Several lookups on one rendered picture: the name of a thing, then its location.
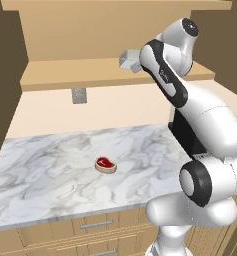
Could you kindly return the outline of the raw red meat steak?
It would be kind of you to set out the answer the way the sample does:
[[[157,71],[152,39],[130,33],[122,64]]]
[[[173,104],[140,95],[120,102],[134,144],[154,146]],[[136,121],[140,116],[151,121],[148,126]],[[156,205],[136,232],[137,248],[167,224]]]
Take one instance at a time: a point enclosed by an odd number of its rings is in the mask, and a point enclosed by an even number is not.
[[[111,174],[117,170],[117,165],[107,157],[98,157],[95,161],[95,168],[101,173]]]

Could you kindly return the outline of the black stove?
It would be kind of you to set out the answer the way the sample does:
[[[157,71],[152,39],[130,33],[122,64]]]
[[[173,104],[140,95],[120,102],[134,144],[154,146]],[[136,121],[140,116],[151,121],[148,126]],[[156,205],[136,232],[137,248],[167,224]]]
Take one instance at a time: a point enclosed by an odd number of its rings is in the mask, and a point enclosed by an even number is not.
[[[178,110],[175,110],[168,128],[191,159],[196,160],[208,156],[207,150]]]

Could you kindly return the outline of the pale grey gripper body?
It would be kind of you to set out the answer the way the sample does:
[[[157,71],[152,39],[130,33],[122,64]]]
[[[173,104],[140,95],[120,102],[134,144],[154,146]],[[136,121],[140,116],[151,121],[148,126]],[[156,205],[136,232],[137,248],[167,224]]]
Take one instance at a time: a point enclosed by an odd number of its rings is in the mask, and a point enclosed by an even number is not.
[[[119,57],[119,67],[131,70],[134,74],[138,73],[142,67],[139,61],[139,50],[125,50]]]

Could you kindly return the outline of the light wooden open cabinet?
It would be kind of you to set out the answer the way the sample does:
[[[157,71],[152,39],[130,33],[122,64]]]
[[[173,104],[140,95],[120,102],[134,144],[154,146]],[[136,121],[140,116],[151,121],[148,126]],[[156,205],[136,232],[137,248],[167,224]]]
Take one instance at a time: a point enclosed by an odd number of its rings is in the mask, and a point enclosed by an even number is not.
[[[226,0],[1,0],[17,11],[29,58],[20,84],[42,91],[152,81],[119,67],[127,49],[139,49],[193,10],[229,10]]]

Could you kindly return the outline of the dark brown cabinet door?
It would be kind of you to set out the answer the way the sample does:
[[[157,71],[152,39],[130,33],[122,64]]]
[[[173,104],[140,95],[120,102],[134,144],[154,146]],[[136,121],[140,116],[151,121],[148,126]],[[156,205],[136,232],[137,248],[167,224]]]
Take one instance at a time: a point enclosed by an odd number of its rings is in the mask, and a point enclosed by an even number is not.
[[[0,149],[22,95],[20,79],[28,56],[18,11],[4,11],[0,0]]]
[[[237,0],[230,10],[197,10],[194,60],[215,73],[215,81],[237,94]]]

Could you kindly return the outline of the light wooden drawer front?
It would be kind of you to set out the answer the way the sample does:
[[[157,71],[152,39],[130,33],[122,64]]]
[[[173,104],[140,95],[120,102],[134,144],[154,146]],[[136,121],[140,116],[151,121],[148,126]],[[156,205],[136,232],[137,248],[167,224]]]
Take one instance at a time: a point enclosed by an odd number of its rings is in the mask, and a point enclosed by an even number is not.
[[[87,224],[109,221],[110,219],[114,220],[113,224],[89,228],[89,229],[82,229],[82,230],[80,229],[80,224],[87,225]],[[111,212],[111,213],[103,213],[103,214],[98,214],[93,216],[85,216],[81,218],[74,218],[72,220],[72,224],[73,224],[73,231],[76,236],[97,234],[97,233],[107,232],[111,230],[116,230],[119,228],[119,213]]]
[[[136,240],[136,235],[126,235],[60,248],[56,252],[57,256],[95,256],[97,253],[116,248],[118,253],[107,256],[130,256],[136,251]]]

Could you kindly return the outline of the grey wall outlet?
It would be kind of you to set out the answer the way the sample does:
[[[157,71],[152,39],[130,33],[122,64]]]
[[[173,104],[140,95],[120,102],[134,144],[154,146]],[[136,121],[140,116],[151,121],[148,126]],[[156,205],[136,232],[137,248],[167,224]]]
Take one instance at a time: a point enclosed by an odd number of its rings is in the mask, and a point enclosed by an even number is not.
[[[87,102],[87,92],[85,88],[72,89],[72,102],[74,104],[85,104]]]

